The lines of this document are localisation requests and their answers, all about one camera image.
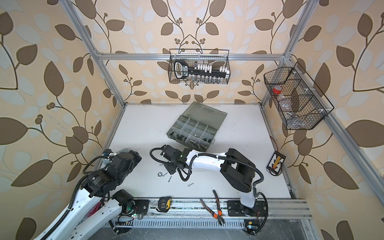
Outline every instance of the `black rack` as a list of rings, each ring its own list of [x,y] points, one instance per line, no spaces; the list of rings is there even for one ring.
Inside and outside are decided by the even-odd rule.
[[[303,73],[302,70],[296,63],[292,68],[280,67],[264,74],[265,86],[287,130],[311,130],[334,109],[309,75],[313,86],[308,87],[299,74]],[[324,106],[314,91],[320,97],[324,96],[323,100],[327,100],[329,106]]]
[[[229,50],[221,49],[170,49],[169,82],[228,84],[230,77],[228,55]],[[176,67],[175,71],[177,63],[184,66],[181,69]]]

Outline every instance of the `work surface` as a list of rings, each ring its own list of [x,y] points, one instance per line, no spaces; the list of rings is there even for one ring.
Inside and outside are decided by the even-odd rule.
[[[134,197],[213,198],[214,189],[220,198],[240,197],[239,191],[234,189],[220,172],[193,169],[186,182],[180,179],[178,173],[172,175],[170,182],[169,173],[164,177],[157,176],[158,172],[165,174],[167,170],[149,156],[149,151],[165,144],[181,151],[186,148],[168,138],[166,133],[188,106],[127,106],[110,148],[114,151],[132,149],[140,154],[142,160],[116,190],[125,189]],[[238,150],[264,175],[264,181],[257,185],[258,192],[263,192],[267,198],[290,198],[283,174],[274,177],[266,170],[274,148],[259,106],[209,106],[226,112],[227,116],[217,131],[214,144],[211,144],[207,152],[227,152],[229,148]],[[154,156],[165,161],[160,153],[161,151],[154,151]],[[259,179],[259,176],[256,174],[254,179]]]

